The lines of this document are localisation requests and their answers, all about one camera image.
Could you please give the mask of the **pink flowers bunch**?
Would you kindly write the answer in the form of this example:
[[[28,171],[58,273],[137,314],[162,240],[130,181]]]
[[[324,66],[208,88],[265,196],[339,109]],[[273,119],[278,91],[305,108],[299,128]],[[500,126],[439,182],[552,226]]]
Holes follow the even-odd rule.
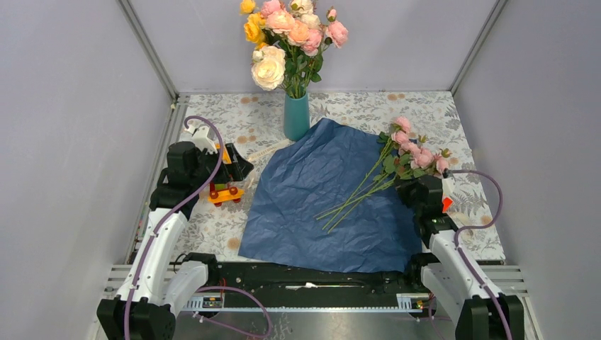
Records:
[[[316,220],[328,219],[324,230],[331,232],[360,203],[391,188],[396,180],[407,182],[426,175],[444,177],[449,170],[451,151],[444,148],[433,152],[425,146],[426,135],[413,140],[411,133],[411,122],[403,116],[396,118],[388,131],[380,133],[378,143],[382,148],[378,159],[360,184],[344,202],[315,216]]]

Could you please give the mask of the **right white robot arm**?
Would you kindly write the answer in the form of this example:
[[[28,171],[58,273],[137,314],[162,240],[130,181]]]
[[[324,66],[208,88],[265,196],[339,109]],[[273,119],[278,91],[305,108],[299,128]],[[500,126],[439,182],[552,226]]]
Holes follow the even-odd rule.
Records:
[[[458,227],[447,212],[453,186],[450,174],[395,181],[426,248],[411,256],[406,281],[417,292],[433,294],[454,323],[456,339],[525,339],[520,299],[504,293],[460,245],[460,234],[468,227]]]

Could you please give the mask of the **blue wrapping paper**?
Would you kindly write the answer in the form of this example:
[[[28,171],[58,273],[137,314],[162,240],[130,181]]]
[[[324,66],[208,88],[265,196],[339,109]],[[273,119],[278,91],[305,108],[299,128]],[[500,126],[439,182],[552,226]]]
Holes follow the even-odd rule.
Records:
[[[238,254],[319,271],[404,271],[422,242],[394,188],[368,197],[331,232],[322,228],[327,218],[314,218],[344,202],[378,156],[375,135],[319,120],[265,166]]]

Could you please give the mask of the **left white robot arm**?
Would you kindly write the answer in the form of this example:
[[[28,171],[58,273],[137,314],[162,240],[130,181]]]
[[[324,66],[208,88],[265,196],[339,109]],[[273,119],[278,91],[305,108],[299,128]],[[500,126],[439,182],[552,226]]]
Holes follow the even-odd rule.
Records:
[[[218,145],[212,153],[192,142],[176,142],[168,148],[166,164],[151,194],[144,237],[130,271],[115,297],[102,299],[96,310],[108,339],[172,339],[176,317],[196,290],[218,286],[220,273],[210,266],[214,256],[186,257],[166,281],[170,258],[200,192],[208,188],[216,205],[238,203],[244,191],[234,184],[254,168],[233,143]]]

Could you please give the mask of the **peach pink flower stem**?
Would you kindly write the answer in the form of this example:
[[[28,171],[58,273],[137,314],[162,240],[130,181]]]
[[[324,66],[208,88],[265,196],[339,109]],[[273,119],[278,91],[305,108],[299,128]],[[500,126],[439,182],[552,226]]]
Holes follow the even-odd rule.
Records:
[[[265,28],[270,42],[285,52],[282,89],[291,98],[303,97],[315,66],[302,49],[310,37],[309,28],[283,9],[267,16]]]

